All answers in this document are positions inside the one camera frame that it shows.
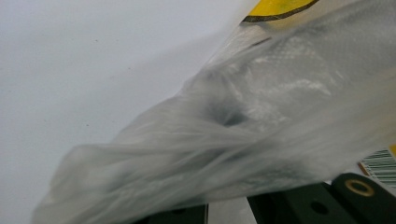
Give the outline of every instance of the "clear plastic bag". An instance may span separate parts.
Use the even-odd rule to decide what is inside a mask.
[[[203,70],[73,149],[35,224],[129,223],[331,179],[396,142],[396,2],[364,1]]]

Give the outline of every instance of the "black object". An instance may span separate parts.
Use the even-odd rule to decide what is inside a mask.
[[[396,224],[396,199],[361,175],[247,199],[258,224]]]

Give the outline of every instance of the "translucent plastic wrap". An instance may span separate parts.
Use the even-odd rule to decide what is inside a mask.
[[[63,160],[35,224],[129,223],[330,179],[396,142],[396,2],[364,1],[205,69]]]

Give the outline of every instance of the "barcode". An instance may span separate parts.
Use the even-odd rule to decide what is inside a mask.
[[[367,175],[382,183],[396,188],[396,160],[389,150],[377,151],[361,161]]]

